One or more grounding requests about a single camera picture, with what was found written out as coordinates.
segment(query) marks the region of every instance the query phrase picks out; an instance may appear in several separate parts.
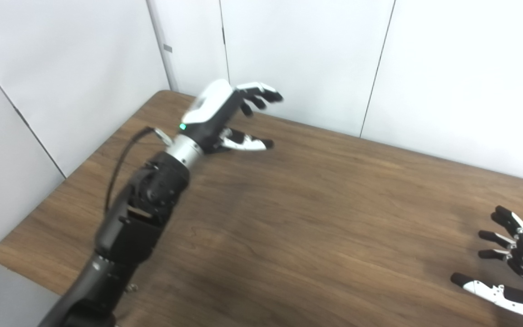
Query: black robotic finger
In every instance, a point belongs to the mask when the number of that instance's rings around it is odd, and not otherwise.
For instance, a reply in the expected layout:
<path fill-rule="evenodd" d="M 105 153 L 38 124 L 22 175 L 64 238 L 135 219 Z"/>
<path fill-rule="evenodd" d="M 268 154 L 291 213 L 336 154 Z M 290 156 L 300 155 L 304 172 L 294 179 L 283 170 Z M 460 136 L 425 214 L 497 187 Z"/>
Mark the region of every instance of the black robotic finger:
<path fill-rule="evenodd" d="M 241 111 L 243 112 L 243 114 L 245 114 L 245 116 L 253 116 L 252 108 L 247 103 L 243 102 L 239 107 L 241 108 Z"/>
<path fill-rule="evenodd" d="M 267 105 L 265 102 L 263 102 L 262 99 L 259 99 L 258 97 L 247 97 L 246 100 L 253 103 L 255 106 L 257 106 L 258 109 L 266 109 Z"/>
<path fill-rule="evenodd" d="M 488 232 L 487 230 L 480 230 L 478 236 L 482 240 L 496 242 L 498 245 L 506 249 L 511 249 L 512 247 L 515 247 L 516 244 L 516 242 L 511 238 L 507 238 L 498 233 Z"/>
<path fill-rule="evenodd" d="M 263 97 L 267 102 L 280 102 L 284 99 L 282 95 L 278 92 L 266 92 L 262 93 L 261 97 Z"/>
<path fill-rule="evenodd" d="M 510 253 L 508 251 L 503 250 L 481 250 L 478 251 L 478 256 L 482 259 L 498 259 L 502 261 L 506 261 L 506 257 L 508 257 Z"/>
<path fill-rule="evenodd" d="M 517 273 L 517 275 L 523 278 L 523 269 L 521 269 L 517 261 L 515 261 L 514 259 L 509 259 L 508 261 L 506 261 L 506 263 L 508 264 L 508 267 L 510 267 L 512 271 L 514 271 L 514 273 Z"/>
<path fill-rule="evenodd" d="M 498 205 L 496 211 L 492 213 L 492 220 L 505 228 L 511 236 L 516 235 L 518 228 L 522 227 L 514 217 L 514 213 L 501 205 Z"/>

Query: robotic hand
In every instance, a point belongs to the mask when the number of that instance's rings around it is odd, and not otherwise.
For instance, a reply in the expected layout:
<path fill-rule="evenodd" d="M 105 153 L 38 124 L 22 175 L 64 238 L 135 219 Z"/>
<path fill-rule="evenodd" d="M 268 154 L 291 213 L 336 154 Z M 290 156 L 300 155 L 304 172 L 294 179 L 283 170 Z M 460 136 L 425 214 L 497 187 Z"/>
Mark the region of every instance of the robotic hand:
<path fill-rule="evenodd" d="M 265 109 L 262 100 L 273 103 L 282 101 L 280 93 L 264 83 L 247 83 L 232 89 L 225 80 L 214 81 L 195 99 L 189 111 L 181 120 L 180 140 L 193 140 L 205 154 L 238 149 L 260 151 L 270 149 L 274 143 L 270 139 L 258 139 L 225 125 L 238 108 L 251 117 L 253 103 L 259 109 Z"/>
<path fill-rule="evenodd" d="M 152 254 L 181 193 L 189 184 L 189 169 L 204 154 L 230 149 L 260 151 L 273 147 L 226 127 L 239 108 L 252 115 L 246 101 L 263 109 L 267 102 L 282 100 L 272 87 L 249 83 L 233 89 L 224 80 L 209 85 L 183 116 L 174 141 L 159 129 L 144 128 L 125 147 L 112 176 L 104 220 L 96 232 L 91 258 L 39 327 L 114 327 L 112 311 L 140 263 Z M 112 206 L 110 192 L 123 159 L 133 144 L 149 133 L 166 144 L 120 190 Z"/>
<path fill-rule="evenodd" d="M 506 250 L 481 250 L 478 253 L 479 257 L 502 260 L 523 278 L 523 221 L 515 213 L 501 206 L 497 206 L 496 211 L 492 213 L 492 220 L 505 228 L 513 239 L 495 232 L 480 230 L 480 238 L 496 242 Z M 505 285 L 495 286 L 461 273 L 453 273 L 451 281 L 496 306 L 523 315 L 523 290 Z"/>

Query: wood grain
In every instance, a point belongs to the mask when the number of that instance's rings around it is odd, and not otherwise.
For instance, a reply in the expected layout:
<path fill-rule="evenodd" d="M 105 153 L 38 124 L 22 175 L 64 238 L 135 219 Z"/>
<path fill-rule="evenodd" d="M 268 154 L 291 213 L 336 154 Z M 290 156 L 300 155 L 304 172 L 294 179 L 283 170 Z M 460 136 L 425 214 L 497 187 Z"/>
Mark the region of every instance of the wood grain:
<path fill-rule="evenodd" d="M 174 134 L 192 98 L 157 93 L 5 240 L 0 263 L 61 294 L 92 250 L 115 159 L 145 125 Z M 232 127 L 267 153 L 203 159 L 121 327 L 518 326 L 463 292 L 454 271 L 521 286 L 480 229 L 495 205 L 523 217 L 523 180 L 256 114 Z M 122 184 L 160 145 L 133 149 Z"/>

